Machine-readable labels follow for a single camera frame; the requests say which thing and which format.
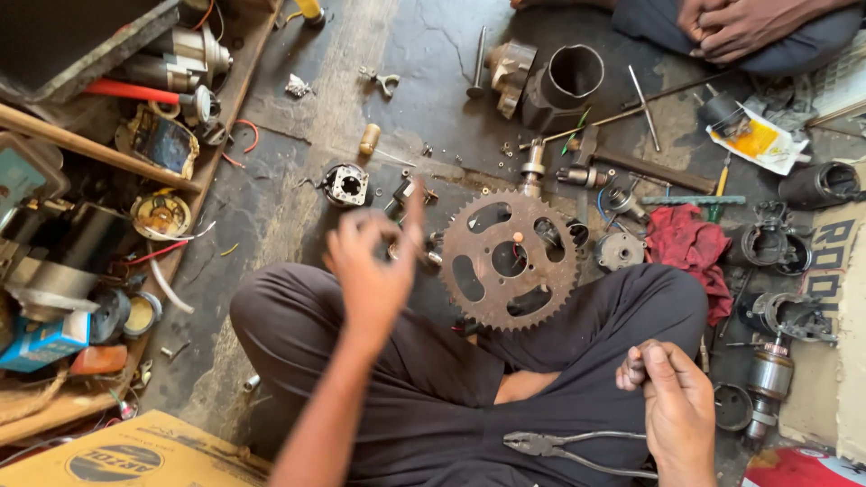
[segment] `red handle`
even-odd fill
[[[180,102],[180,95],[170,91],[161,89],[153,89],[131,85],[115,80],[107,80],[100,78],[94,81],[94,84],[84,89],[85,93],[108,94],[111,96],[119,96],[122,98],[134,98],[136,100],[153,100],[160,103],[171,103],[177,105]]]

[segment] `wooden shelf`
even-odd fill
[[[253,70],[258,63],[268,34],[272,30],[274,20],[279,15],[282,0],[275,0],[273,3],[270,3],[270,0],[268,0],[267,3],[263,4],[267,7],[266,9],[248,9],[237,20],[226,19],[226,30],[232,34],[231,37],[242,37],[244,39],[244,47],[232,52],[235,63],[223,90],[219,94],[220,101],[223,104],[220,120],[226,127],[231,127],[241,109],[243,97],[247,93]],[[22,116],[39,123],[35,124],[33,120],[22,119]],[[214,173],[220,164],[220,158],[225,146],[223,143],[219,147],[203,148],[202,153],[196,161],[194,180],[189,181],[2,105],[0,105],[0,127],[7,127],[27,135],[46,138],[56,145],[71,151],[154,179],[180,190],[188,191],[188,194],[184,196],[190,206],[190,210],[192,210],[193,219],[197,218],[198,213],[201,211],[204,198],[210,187],[210,182],[214,178]],[[184,249],[185,247],[175,250],[159,261],[159,268],[168,282],[171,282],[175,272],[178,270]],[[159,288],[154,279],[148,278],[145,281],[143,290],[156,295],[160,299],[165,298],[162,289]],[[141,356],[147,347],[149,337],[150,333],[145,333],[138,340],[127,343],[129,347],[129,356],[126,361],[127,377],[131,378],[132,371],[138,367]],[[128,387],[129,380],[116,389],[120,397],[126,394]],[[3,396],[6,394],[6,392],[0,391],[0,403],[4,402]],[[116,405],[116,401],[105,388],[89,392],[81,386],[66,385],[54,400],[40,412],[7,425],[0,425],[0,445],[6,445],[18,439],[27,438]]]

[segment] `sprocket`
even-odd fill
[[[474,233],[469,219],[481,209],[500,203],[510,206],[511,218]],[[559,233],[565,249],[565,256],[558,262],[547,257],[544,242],[535,231],[536,222],[542,218]],[[503,276],[494,268],[494,249],[503,242],[513,242],[518,232],[523,236],[520,247],[526,252],[526,266],[517,276]],[[459,256],[467,256],[472,261],[475,276],[484,288],[484,296],[479,301],[470,301],[457,284],[454,260]],[[565,304],[578,280],[578,248],[565,220],[541,199],[518,192],[491,193],[459,210],[443,234],[442,259],[440,276],[454,297],[454,303],[468,318],[500,330],[530,328],[544,321]],[[521,316],[508,313],[509,302],[539,286],[546,286],[551,293],[541,308]]]

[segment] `dirty floor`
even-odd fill
[[[277,404],[264,387],[243,393],[242,383],[254,372],[231,329],[228,305],[238,283],[254,269],[286,261],[321,265],[323,235],[334,226],[339,211],[311,185],[298,186],[300,181],[320,178],[335,162],[358,162],[371,174],[371,186],[382,189],[384,196],[373,206],[383,208],[404,167],[378,155],[359,159],[360,136],[367,123],[375,122],[383,132],[379,148],[417,163],[417,172],[437,189],[440,199],[427,210],[430,230],[444,229],[450,215],[480,196],[482,188],[514,188],[526,156],[516,153],[509,159],[500,147],[504,142],[515,144],[519,137],[527,141],[531,134],[516,120],[500,116],[495,109],[498,94],[488,90],[478,101],[469,101],[465,94],[482,25],[488,27],[489,48],[511,38],[538,46],[534,68],[562,45],[583,43],[597,50],[604,59],[605,77],[589,120],[615,114],[620,103],[635,98],[629,64],[646,93],[707,74],[692,60],[611,32],[610,16],[589,7],[531,9],[515,15],[507,0],[331,0],[323,6],[328,24],[321,32],[302,29],[301,20],[295,19],[268,39],[240,117],[261,129],[258,147],[243,154],[253,136],[244,126],[235,128],[236,142],[228,153],[247,168],[225,164],[217,171],[202,215],[205,223],[216,220],[216,227],[188,247],[175,277],[174,288],[197,311],[185,315],[170,306],[148,351],[155,364],[143,396],[145,409],[179,416],[236,444],[250,445],[265,458],[275,455],[301,404]],[[283,8],[286,14],[295,9],[292,2]],[[393,99],[384,99],[359,79],[361,66],[402,77]],[[290,73],[309,82],[313,93],[301,100],[286,94]],[[485,70],[486,88],[488,77]],[[741,99],[751,90],[739,75],[714,85]],[[641,116],[603,128],[603,145],[716,178],[725,153],[699,129],[691,91],[652,104],[660,153]],[[430,158],[420,156],[424,142],[434,147]],[[585,218],[593,239],[598,238],[602,221],[594,207],[596,193],[557,185],[550,176],[568,163],[559,155],[562,144],[547,148],[544,199],[566,214]],[[853,155],[846,152],[850,142],[824,146],[834,156]],[[458,155],[462,162],[456,160]],[[773,195],[777,179],[741,160],[734,164],[727,194],[745,195],[752,203]],[[637,187],[638,193],[661,191],[644,182]],[[672,193],[686,194],[678,189]],[[723,224],[750,219],[751,212],[751,207],[726,210]],[[233,252],[220,256],[235,244]],[[591,265],[584,267],[583,282],[601,275]],[[410,305],[442,326],[452,325],[459,316],[439,279],[423,271]],[[729,336],[741,338],[745,330],[738,325],[732,324]],[[158,353],[160,347],[175,348],[185,341],[191,341],[190,347],[171,363]],[[745,373],[741,364],[747,360],[729,362],[736,365],[723,375]],[[733,435],[720,435],[719,441],[726,442],[719,447],[720,485],[735,485],[747,456]]]

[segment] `red cloth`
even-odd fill
[[[734,305],[725,276],[715,263],[731,239],[725,237],[718,224],[702,221],[701,210],[694,205],[662,206],[649,218],[649,256],[654,263],[685,270],[701,282],[709,300],[707,323],[714,327],[731,314]]]

